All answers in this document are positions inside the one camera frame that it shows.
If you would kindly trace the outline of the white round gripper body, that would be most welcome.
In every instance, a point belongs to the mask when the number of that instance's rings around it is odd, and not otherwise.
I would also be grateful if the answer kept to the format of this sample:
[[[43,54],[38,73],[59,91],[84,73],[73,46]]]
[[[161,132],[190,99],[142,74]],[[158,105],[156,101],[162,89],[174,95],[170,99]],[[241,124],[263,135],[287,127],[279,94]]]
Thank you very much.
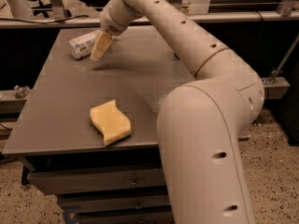
[[[127,25],[118,24],[110,14],[107,8],[100,12],[100,28],[103,32],[110,35],[121,35],[127,28]]]

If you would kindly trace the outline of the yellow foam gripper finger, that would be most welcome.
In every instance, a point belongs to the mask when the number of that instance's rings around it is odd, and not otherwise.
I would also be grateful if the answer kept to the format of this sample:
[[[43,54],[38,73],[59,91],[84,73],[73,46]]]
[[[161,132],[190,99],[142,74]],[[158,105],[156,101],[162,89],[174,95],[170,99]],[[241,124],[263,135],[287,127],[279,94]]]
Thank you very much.
[[[113,39],[110,34],[108,33],[98,34],[97,37],[95,38],[90,58],[93,61],[100,60],[101,57],[104,55],[104,53],[112,45],[112,43],[113,43]]]

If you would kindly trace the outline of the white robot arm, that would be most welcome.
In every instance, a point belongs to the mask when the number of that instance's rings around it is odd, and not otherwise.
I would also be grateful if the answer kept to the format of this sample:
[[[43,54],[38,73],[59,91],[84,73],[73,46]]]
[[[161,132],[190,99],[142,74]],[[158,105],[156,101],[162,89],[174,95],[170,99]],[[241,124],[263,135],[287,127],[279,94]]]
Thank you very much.
[[[157,136],[175,224],[256,224],[238,138],[264,101],[257,73],[168,0],[111,0],[106,36],[145,16],[194,80],[164,98]]]

